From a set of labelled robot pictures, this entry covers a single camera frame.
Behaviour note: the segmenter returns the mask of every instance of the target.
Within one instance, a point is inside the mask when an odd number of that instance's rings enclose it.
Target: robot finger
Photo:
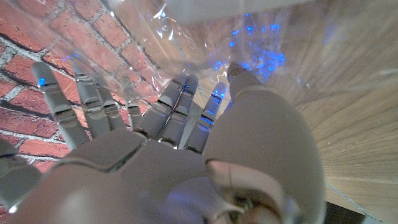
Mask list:
[[[203,153],[207,138],[213,127],[214,120],[216,119],[216,115],[224,98],[225,92],[225,84],[218,83],[213,91],[213,94],[210,96],[209,101],[207,101],[205,109],[198,118],[195,127],[189,135],[188,140],[184,145],[184,149],[191,150],[198,154]]]
[[[43,62],[36,62],[32,66],[32,71],[69,149],[72,150],[89,141],[50,67]]]
[[[75,69],[75,78],[81,107],[92,137],[97,138],[108,133],[110,131],[108,119],[105,116],[105,110],[96,91],[94,81],[77,69]]]
[[[174,108],[169,121],[164,127],[159,142],[171,145],[174,149],[177,149],[181,141],[185,124],[187,123],[188,113],[197,87],[198,78],[195,75],[190,75],[184,86],[181,97],[178,100],[177,106]]]
[[[121,86],[125,97],[124,102],[127,107],[127,112],[129,113],[130,127],[133,130],[142,118],[140,109],[136,103],[139,96],[129,77],[121,77]]]
[[[119,108],[113,100],[112,94],[106,88],[97,85],[97,93],[101,104],[104,106],[105,116],[108,119],[110,130],[126,129],[126,124],[119,113]]]
[[[163,94],[147,111],[143,119],[134,128],[134,131],[145,135],[147,139],[155,139],[180,98],[187,79],[186,75],[181,75],[170,81]]]

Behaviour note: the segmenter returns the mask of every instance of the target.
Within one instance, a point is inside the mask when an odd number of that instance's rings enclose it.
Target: wooden floor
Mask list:
[[[114,6],[116,14],[160,69],[177,73],[188,63],[201,69],[195,102],[204,107],[216,83],[227,81],[226,67],[215,70],[210,62],[228,55],[228,61],[245,60],[251,51],[242,44],[249,36],[224,47],[231,31],[244,26],[241,17],[179,26],[152,19],[160,0],[138,1],[140,6]],[[147,14],[150,19],[139,18]],[[313,130],[326,200],[398,223],[398,1],[312,1],[245,20],[257,28],[278,25],[277,32],[264,33],[270,40],[264,49],[283,53],[284,64],[272,69],[264,85],[294,105]],[[223,108],[228,101],[227,95]]]

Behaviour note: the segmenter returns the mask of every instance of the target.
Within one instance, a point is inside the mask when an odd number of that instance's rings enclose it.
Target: mechanical part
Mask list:
[[[134,86],[132,85],[129,77],[122,77],[121,86],[124,96],[129,96],[129,98],[125,98],[124,101],[127,107],[127,112],[129,113],[130,127],[131,129],[134,129],[142,119],[141,112],[136,103],[139,97],[138,94],[135,92]]]
[[[42,175],[34,166],[25,164],[25,159],[16,156],[17,153],[14,146],[0,139],[0,201],[9,213],[17,210]]]
[[[92,137],[97,138],[108,133],[110,131],[108,119],[93,80],[79,70],[75,70],[75,78],[81,106]]]
[[[38,88],[44,94],[44,99],[69,149],[72,150],[89,141],[50,67],[43,62],[36,62],[32,66],[32,71]]]
[[[9,223],[204,223],[225,210],[243,212],[214,191],[203,156],[157,141],[135,148],[135,136],[119,129],[74,150],[85,156],[62,159]],[[95,158],[114,152],[113,142],[135,153],[109,158],[106,164],[122,165],[98,170],[105,163]]]
[[[174,149],[178,148],[197,87],[198,78],[190,75],[171,117],[164,127],[159,142],[170,144]]]
[[[186,75],[174,78],[157,102],[147,111],[145,118],[134,128],[134,131],[142,133],[149,139],[157,139],[157,136],[180,98],[187,79]]]
[[[322,222],[321,159],[300,113],[249,71],[232,79],[230,93],[234,105],[217,121],[204,153],[215,188],[236,205],[250,200],[274,209],[284,223]],[[290,212],[293,205],[302,217]]]
[[[280,218],[266,207],[256,206],[243,213],[239,224],[282,224]]]
[[[213,94],[210,96],[209,101],[205,106],[201,116],[198,118],[197,124],[193,128],[191,134],[188,137],[187,142],[184,145],[184,149],[191,150],[195,153],[202,154],[209,133],[213,127],[214,120],[220,104],[225,95],[226,86],[224,83],[218,83]]]
[[[113,100],[111,92],[97,85],[97,93],[101,104],[104,106],[105,116],[108,119],[110,130],[125,129],[126,124],[119,113],[119,108]]]

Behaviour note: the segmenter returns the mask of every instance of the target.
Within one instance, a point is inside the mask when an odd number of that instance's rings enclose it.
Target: blue led light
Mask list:
[[[200,119],[202,119],[202,120],[206,121],[207,123],[213,125],[213,122],[211,120],[207,119],[207,118],[204,118],[204,117],[201,116]]]
[[[44,83],[45,83],[45,78],[40,78],[39,86],[44,86]]]
[[[276,29],[279,29],[280,28],[280,25],[279,24],[273,24],[273,25],[271,25],[271,29],[272,30],[276,30]]]
[[[249,68],[249,64],[243,63],[240,66],[242,66],[244,69],[248,69]]]

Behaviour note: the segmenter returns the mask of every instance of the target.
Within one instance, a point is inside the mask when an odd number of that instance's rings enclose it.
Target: transparent plastic bag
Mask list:
[[[308,1],[250,13],[241,8],[235,16],[195,24],[179,24],[161,0],[106,1],[110,15],[131,35],[128,44],[151,62],[138,70],[136,64],[119,65],[104,53],[101,45],[109,45],[105,41],[76,41],[78,35],[96,32],[84,33],[71,22],[58,21],[74,9],[83,17],[81,23],[94,27],[96,15],[85,18],[93,1],[38,2],[56,5],[60,12],[55,8],[54,15],[32,16],[30,34],[60,56],[59,62],[70,62],[129,101],[159,95],[176,75],[193,73],[200,81],[195,102],[204,106],[214,86],[228,82],[226,69],[231,62],[253,70],[264,86],[293,105],[398,84],[397,1]],[[57,35],[35,27],[56,30]],[[69,33],[74,29],[76,36]],[[120,55],[123,47],[126,44],[113,53]],[[139,54],[132,55],[133,63],[141,60],[145,59]],[[137,77],[153,91],[135,91],[136,85],[128,80]],[[229,100],[226,95],[221,110]]]

